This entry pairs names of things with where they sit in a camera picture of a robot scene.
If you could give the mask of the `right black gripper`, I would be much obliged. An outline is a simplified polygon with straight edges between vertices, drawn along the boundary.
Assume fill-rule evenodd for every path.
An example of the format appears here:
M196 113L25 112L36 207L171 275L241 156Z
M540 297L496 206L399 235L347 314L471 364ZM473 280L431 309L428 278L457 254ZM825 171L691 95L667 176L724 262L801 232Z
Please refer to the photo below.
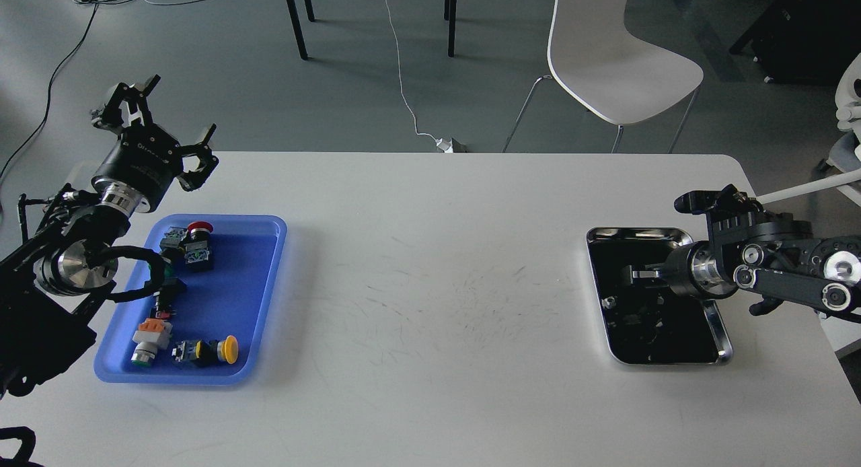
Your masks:
M719 272L708 242L685 244L673 250L659 266L626 265L622 268L622 288L669 288L678 296L697 299L724 299L738 290Z

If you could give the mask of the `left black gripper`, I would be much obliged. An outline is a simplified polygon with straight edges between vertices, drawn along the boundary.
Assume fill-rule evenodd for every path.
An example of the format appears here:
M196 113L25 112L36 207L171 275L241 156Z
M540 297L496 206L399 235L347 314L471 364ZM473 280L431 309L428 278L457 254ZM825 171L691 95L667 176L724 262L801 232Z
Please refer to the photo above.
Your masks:
M135 189L143 197L136 209L139 213L154 212L176 176L182 189L191 192L202 188L219 164L210 146L217 124L210 124L196 144L180 146L172 134L154 123L147 97L160 79L153 75L142 87L118 83L107 101L90 112L95 129L118 137L116 148L96 170L91 184L99 192L109 184ZM181 157L196 157L198 166L182 172Z

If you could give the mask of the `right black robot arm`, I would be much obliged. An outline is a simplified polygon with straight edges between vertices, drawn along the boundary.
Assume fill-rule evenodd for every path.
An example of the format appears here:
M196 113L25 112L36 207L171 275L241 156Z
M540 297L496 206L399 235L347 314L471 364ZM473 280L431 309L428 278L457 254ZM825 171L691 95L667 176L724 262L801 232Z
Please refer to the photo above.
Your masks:
M768 211L734 185L693 190L674 207L704 216L707 240L679 246L658 264L626 266L624 285L667 288L699 301L747 290L761 297L749 308L752 316L788 301L859 323L857 235L816 239L808 221Z

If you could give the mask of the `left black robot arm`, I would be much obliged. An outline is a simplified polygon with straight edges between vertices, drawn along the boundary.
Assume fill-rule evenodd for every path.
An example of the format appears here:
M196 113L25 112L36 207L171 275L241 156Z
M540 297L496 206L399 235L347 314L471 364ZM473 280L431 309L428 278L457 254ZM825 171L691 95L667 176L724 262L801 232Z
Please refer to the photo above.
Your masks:
M33 236L1 265L2 394L25 396L74 364L96 341L89 321L106 301L141 299L164 280L153 250L117 246L133 213L151 213L172 182L196 190L218 158L202 139L181 145L155 124L147 97L160 81L118 83L92 112L96 129L116 134L116 147L90 181L92 190L64 185L42 199L44 216Z

